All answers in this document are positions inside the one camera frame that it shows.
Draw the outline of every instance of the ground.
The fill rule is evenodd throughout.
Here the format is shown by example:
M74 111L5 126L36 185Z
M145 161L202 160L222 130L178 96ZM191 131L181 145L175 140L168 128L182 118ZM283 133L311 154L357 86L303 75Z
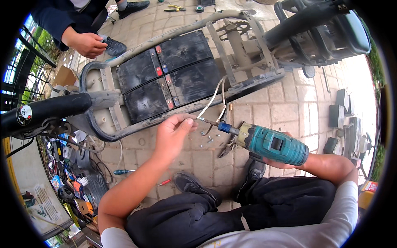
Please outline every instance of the ground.
M156 37L163 32L172 30L182 25L187 25L196 20L201 20L215 12L212 7L206 7L204 13L194 11L195 0L173 2L177 6L185 7L185 12L164 12L166 4L150 0L150 6L140 12L131 14L123 20L119 20L117 13L113 13L117 22L112 24L109 20L102 26L98 33L109 35L111 38L123 42L128 49ZM278 23L272 8L264 6L268 11L269 19L260 21L265 30L269 30ZM206 28L205 36L210 37ZM209 39L210 48L214 57L219 57L215 45ZM228 41L223 41L228 54L231 47ZM60 64L71 67L80 72L88 63L86 59L73 50L62 54ZM103 54L96 58L104 61L110 57ZM268 88L256 91L234 102L233 110L227 116L228 123L238 126L242 121L269 127L275 130L289 131L295 138L304 142L311 153L322 153L325 142L329 137L336 137L336 130L328 127L328 106L335 104L336 91L345 88L348 93L354 92L356 101L356 115L365 123L364 130L374 137L375 134L375 97L371 76L365 56L357 56L345 59L338 64L326 66L325 75L322 68L316 68L316 76L307 79L301 69L287 71L285 78ZM254 75L262 73L255 69ZM330 92L325 87L325 76L328 79ZM221 111L221 106L209 108L203 117L215 120ZM200 132L208 129L208 125L200 122L199 129L191 133L185 140L183 151L175 162L159 180L161 183L170 178L170 175L178 170L186 170L198 177L209 188L228 195L231 187L236 184L242 174L242 168L248 159L248 151L237 147L222 159L218 159L224 144L229 140L229 135L212 130L209 134L214 141L208 143L208 135L201 137ZM107 143L103 150L102 160L111 171L115 169L136 169L141 166L153 153L157 127L142 130L121 140L123 147L123 159L119 167L120 144ZM370 161L372 153L366 157ZM292 177L295 175L312 176L298 169L282 170L268 167L265 177ZM115 181L110 185L120 182L126 175L114 175ZM154 187L142 202L147 207L155 202L171 195L180 193L173 183ZM226 200L218 208L220 211L228 211L239 207L239 204Z

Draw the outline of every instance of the white t-shirt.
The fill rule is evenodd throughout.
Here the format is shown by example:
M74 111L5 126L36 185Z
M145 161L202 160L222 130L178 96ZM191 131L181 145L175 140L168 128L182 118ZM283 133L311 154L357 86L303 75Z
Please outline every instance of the white t-shirt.
M357 195L357 185L353 181L345 182L336 190L332 205L320 224L226 233L206 241L199 248L340 247L357 223ZM137 248L127 232L117 227L105 229L101 241L104 248Z

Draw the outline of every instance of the black battery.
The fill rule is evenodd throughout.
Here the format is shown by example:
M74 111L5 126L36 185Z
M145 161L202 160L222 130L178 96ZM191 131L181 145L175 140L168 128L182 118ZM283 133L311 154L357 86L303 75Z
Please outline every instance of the black battery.
M201 61L166 75L176 107L213 95L220 80L221 75L214 59Z
M116 72L123 94L163 75L154 48L127 60Z
M212 58L212 52L201 30L178 36L156 46L164 74Z
M149 82L124 96L132 124L173 109L174 103L163 77Z

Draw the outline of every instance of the brick paving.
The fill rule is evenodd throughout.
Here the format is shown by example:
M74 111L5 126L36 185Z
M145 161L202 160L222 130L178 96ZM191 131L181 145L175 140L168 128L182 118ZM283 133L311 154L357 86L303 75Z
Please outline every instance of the brick paving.
M123 20L119 20L117 13L113 13L117 22L112 24L109 20L99 30L100 34L109 35L111 38L123 42L128 49L182 25L187 25L196 20L201 20L215 12L212 7L206 7L204 13L196 13L195 0L173 2L173 4L185 7L185 12L164 12L167 4L160 4L157 0L150 0L150 6L140 12L131 14ZM261 21L266 30L275 26L278 21ZM206 28L203 29L206 37L210 37ZM228 41L223 41L228 54L232 53ZM214 57L219 57L211 38L209 46ZM97 61L104 61L110 56L103 54L96 58ZM60 64L70 65L76 71L81 71L83 66L91 60L86 59L70 50L63 54L59 60ZM252 70L253 75L263 71L258 68ZM295 138L303 141L310 149L310 152L321 153L328 137L335 137L336 131L328 128L328 106L335 104L336 91L345 88L347 65L344 61L337 65L325 67L326 76L330 86L330 92L325 87L323 70L316 68L316 76L307 79L301 69L287 71L285 78L268 88L258 90L250 95L242 97L233 102L233 110L229 112L227 121L238 126L242 121L269 127L275 130L289 131ZM242 74L236 75L238 81L244 80ZM203 117L215 120L221 111L221 106L209 108ZM208 124L201 123L195 133L189 134L181 155L175 160L159 180L161 183L170 177L170 173L178 170L186 170L198 177L201 182L209 188L213 188L228 196L231 187L242 177L242 168L248 159L248 151L237 147L226 157L218 159L217 156L223 145L229 140L229 135L212 130L210 136L214 141L208 143L208 137L201 137L200 132L208 129ZM122 139L123 159L119 167L117 164L120 157L119 143L106 144L102 152L102 160L108 165L111 171L115 169L136 169L141 166L153 153L156 139L157 127L142 130L131 136ZM295 175L311 176L298 169L281 170L268 167L265 177L292 177ZM115 182L120 182L125 175L115 176ZM173 183L164 186L154 187L142 202L147 207L158 200L180 193ZM218 208L220 211L228 211L239 207L239 204L231 201L224 201Z

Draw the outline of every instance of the person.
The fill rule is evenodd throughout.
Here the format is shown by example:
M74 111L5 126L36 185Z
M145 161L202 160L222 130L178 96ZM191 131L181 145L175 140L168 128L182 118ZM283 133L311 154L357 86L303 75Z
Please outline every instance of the person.
M75 49L84 57L94 59L106 52L111 57L123 54L127 47L106 35L98 35L91 26L108 0L41 0L32 10L33 20L52 35L54 44L66 51ZM149 1L116 0L119 18L145 9Z
M349 237L358 216L358 173L349 159L333 154L309 154L302 166L249 159L232 192L241 207L228 212L217 211L219 193L180 171L173 182L182 194L130 215L197 129L195 118L181 113L161 123L152 157L103 196L98 227L104 248L339 247ZM316 177L265 178L265 163Z

